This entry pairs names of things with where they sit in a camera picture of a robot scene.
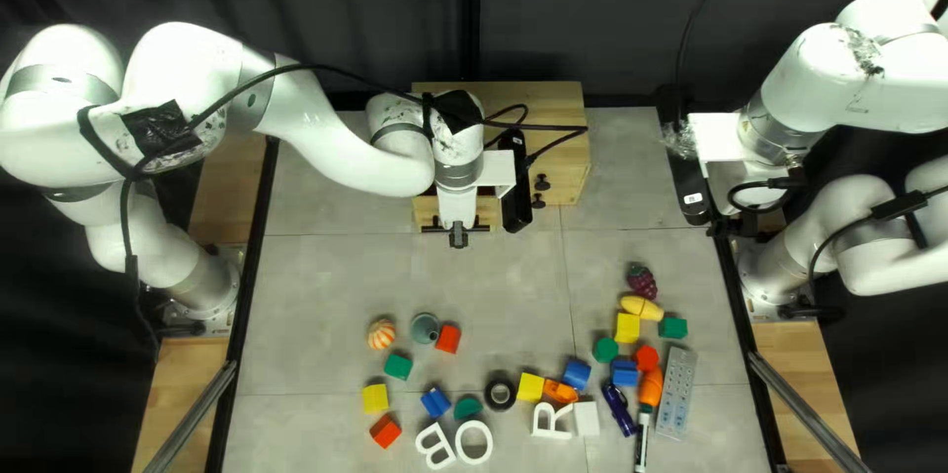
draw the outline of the red block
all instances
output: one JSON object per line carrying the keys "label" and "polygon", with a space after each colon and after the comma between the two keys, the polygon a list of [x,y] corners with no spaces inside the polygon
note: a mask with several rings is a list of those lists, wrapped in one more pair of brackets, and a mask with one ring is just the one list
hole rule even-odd
{"label": "red block", "polygon": [[640,347],[633,358],[640,371],[650,371],[658,367],[658,352],[648,345]]}
{"label": "red block", "polygon": [[438,343],[434,344],[434,348],[456,355],[459,343],[461,343],[461,330],[451,325],[442,325],[441,335],[438,336]]}
{"label": "red block", "polygon": [[369,434],[372,434],[372,439],[375,440],[375,443],[381,445],[383,449],[389,448],[389,445],[391,445],[401,433],[402,430],[398,428],[395,421],[392,421],[388,414],[382,416],[382,419],[378,420],[378,423],[369,429]]}

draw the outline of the knob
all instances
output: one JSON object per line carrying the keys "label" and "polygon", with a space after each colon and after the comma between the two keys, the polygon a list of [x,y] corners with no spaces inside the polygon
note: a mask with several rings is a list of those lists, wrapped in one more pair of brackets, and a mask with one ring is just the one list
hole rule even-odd
{"label": "knob", "polygon": [[537,175],[537,183],[534,184],[534,188],[537,188],[537,191],[546,191],[550,189],[550,186],[550,183],[546,182],[546,173]]}

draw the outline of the black tape roll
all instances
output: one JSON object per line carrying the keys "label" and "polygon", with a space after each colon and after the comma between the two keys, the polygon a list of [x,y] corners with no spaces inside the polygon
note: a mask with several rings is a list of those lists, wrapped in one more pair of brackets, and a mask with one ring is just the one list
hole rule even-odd
{"label": "black tape roll", "polygon": [[516,392],[514,383],[505,378],[496,378],[487,383],[483,389],[483,402],[490,406],[490,409],[503,412],[514,406],[516,402]]}

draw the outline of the metal rail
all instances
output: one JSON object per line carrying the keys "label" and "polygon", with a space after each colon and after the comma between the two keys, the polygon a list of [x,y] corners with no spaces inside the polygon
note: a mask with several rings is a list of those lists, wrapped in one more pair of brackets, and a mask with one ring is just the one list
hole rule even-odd
{"label": "metal rail", "polygon": [[859,458],[859,455],[852,452],[849,445],[846,445],[846,442],[830,429],[823,418],[803,400],[803,397],[800,397],[800,394],[780,376],[780,373],[764,360],[760,353],[756,351],[748,353],[747,362],[753,372],[760,377],[760,380],[767,383],[767,386],[787,404],[793,415],[800,419],[800,423],[807,428],[807,431],[810,431],[817,442],[823,445],[823,449],[836,460],[836,464],[843,471],[847,473],[872,473],[869,467]]}
{"label": "metal rail", "polygon": [[217,371],[214,378],[207,384],[207,388],[201,392],[201,396],[197,398],[188,413],[181,419],[181,423],[174,428],[171,436],[165,440],[165,443],[161,445],[152,460],[148,462],[148,466],[145,467],[143,473],[164,473],[168,469],[174,457],[191,439],[191,435],[194,434],[197,425],[204,419],[207,411],[217,403],[217,399],[231,383],[236,371],[237,362],[233,360],[224,364],[224,367]]}

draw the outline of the green block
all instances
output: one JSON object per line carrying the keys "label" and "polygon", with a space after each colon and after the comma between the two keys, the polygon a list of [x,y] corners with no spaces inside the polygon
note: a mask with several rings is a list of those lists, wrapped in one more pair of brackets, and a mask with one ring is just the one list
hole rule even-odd
{"label": "green block", "polygon": [[682,339],[688,335],[688,322],[680,317],[666,317],[658,323],[658,335],[662,338]]}
{"label": "green block", "polygon": [[411,360],[398,356],[395,353],[389,355],[385,362],[385,374],[401,380],[409,380],[411,372]]}
{"label": "green block", "polygon": [[483,410],[480,401],[473,397],[465,397],[454,405],[454,419],[465,419]]}
{"label": "green block", "polygon": [[609,364],[612,358],[619,356],[619,344],[615,343],[612,338],[602,338],[595,343],[592,355],[596,362]]}

